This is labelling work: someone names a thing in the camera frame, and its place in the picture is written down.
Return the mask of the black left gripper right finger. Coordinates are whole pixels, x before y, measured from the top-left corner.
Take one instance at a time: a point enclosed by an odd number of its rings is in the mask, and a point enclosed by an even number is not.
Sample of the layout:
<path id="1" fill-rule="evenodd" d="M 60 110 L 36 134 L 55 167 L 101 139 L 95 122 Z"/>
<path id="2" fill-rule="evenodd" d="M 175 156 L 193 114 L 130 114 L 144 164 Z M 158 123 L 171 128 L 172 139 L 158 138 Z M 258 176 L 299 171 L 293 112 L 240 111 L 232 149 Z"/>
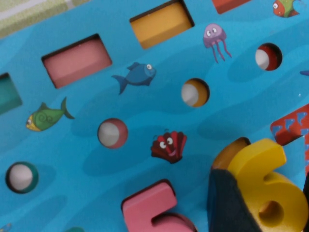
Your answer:
<path id="1" fill-rule="evenodd" d="M 303 193 L 306 197 L 307 207 L 309 208 L 309 173 L 306 174 L 306 179 L 303 187 Z"/>

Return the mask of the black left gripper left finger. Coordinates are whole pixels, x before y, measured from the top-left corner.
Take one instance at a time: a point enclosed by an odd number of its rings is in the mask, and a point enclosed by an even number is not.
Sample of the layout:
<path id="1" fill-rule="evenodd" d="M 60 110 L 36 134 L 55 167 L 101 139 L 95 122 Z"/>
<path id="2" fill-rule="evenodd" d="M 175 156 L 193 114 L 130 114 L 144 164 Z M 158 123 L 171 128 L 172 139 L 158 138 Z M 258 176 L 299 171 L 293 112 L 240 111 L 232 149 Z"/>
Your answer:
<path id="1" fill-rule="evenodd" d="M 236 179 L 224 169 L 210 172 L 207 218 L 210 232 L 261 231 L 245 204 Z"/>

